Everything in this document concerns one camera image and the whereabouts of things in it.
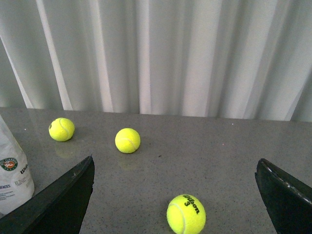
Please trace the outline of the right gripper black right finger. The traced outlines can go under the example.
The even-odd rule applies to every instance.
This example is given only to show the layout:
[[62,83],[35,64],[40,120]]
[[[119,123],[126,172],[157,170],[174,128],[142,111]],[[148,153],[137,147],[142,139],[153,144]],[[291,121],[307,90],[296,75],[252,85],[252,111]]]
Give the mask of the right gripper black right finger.
[[278,234],[312,232],[312,188],[268,160],[259,160],[255,180]]

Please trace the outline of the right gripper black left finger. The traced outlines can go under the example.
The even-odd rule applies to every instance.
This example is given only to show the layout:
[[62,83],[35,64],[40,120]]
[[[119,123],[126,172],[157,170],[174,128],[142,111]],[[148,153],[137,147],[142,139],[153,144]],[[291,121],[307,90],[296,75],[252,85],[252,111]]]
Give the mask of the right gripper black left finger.
[[2,234],[78,234],[93,192],[95,165],[86,157],[0,220]]

